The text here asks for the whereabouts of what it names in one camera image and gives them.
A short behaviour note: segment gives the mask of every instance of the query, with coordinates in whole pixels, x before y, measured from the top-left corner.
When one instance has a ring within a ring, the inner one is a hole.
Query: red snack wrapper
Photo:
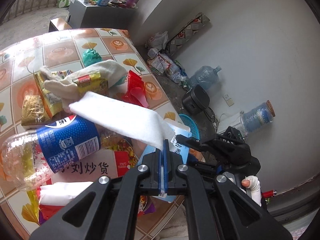
[[[126,103],[142,106],[145,108],[149,107],[146,100],[146,89],[142,78],[129,70],[128,73],[128,90],[122,97],[122,100]]]
[[[118,176],[123,176],[130,169],[129,156],[127,152],[115,151]]]

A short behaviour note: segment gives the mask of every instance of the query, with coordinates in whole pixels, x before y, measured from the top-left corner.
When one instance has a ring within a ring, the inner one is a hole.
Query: cork stopper
[[[272,116],[273,116],[273,117],[275,117],[275,116],[276,116],[276,114],[275,114],[275,111],[273,110],[273,107],[272,107],[272,105],[271,105],[270,101],[268,100],[268,101],[266,102],[266,104],[267,104],[267,106],[268,106],[268,108],[269,108],[269,110],[270,110],[270,112],[271,112]]]

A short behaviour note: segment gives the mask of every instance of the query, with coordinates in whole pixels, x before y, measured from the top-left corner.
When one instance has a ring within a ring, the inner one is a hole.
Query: barcode
[[[94,137],[75,146],[79,160],[99,150],[98,137]]]
[[[164,191],[161,190],[159,196],[160,197],[167,197],[167,193],[165,193]]]

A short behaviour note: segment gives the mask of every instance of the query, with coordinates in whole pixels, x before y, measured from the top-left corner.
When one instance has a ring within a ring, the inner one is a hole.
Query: green plastic bag
[[[99,55],[98,52],[96,52],[95,49],[87,49],[83,53],[82,58],[83,64],[85,67],[88,67],[92,64],[98,63],[102,61],[102,57]]]

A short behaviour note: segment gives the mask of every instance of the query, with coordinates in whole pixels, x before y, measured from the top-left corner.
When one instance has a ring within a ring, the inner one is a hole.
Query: white glove
[[[242,186],[250,189],[252,200],[261,206],[260,181],[256,176],[248,176],[241,182]]]
[[[48,79],[44,82],[44,88],[61,98],[62,107],[67,113],[71,112],[69,105],[80,100],[78,86],[76,83],[73,83],[72,79],[87,75],[93,71],[99,71],[101,77],[108,80],[108,87],[112,87],[120,78],[127,74],[124,67],[111,59],[80,69],[64,79],[53,75],[47,66],[40,68],[41,74]]]

